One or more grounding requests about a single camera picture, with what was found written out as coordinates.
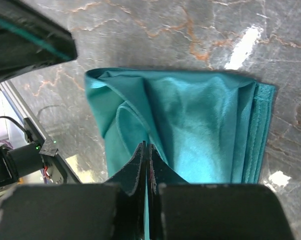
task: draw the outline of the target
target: marble countertop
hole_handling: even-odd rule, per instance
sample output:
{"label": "marble countertop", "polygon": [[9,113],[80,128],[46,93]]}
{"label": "marble countertop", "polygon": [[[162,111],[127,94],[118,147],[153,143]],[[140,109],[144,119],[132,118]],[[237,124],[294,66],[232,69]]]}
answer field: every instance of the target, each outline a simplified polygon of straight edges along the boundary
{"label": "marble countertop", "polygon": [[76,39],[76,61],[12,80],[83,182],[107,178],[84,93],[101,67],[232,69],[277,86],[260,182],[301,240],[301,0],[25,0]]}

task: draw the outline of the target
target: cloth fold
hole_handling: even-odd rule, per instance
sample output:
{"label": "cloth fold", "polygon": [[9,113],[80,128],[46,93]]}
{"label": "cloth fold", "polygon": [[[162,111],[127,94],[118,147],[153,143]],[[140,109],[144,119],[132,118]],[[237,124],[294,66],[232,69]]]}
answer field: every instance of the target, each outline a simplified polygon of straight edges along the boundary
{"label": "cloth fold", "polygon": [[93,69],[88,103],[114,175],[142,141],[190,183],[256,183],[275,87],[212,71]]}

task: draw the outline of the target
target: folded fabric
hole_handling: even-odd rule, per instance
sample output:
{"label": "folded fabric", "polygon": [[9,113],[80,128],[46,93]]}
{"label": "folded fabric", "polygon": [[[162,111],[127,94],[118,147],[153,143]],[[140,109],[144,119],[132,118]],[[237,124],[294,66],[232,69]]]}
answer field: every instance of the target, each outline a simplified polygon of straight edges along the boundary
{"label": "folded fabric", "polygon": [[256,183],[275,87],[213,71],[93,69],[87,100],[114,175],[147,141],[190,183]]}

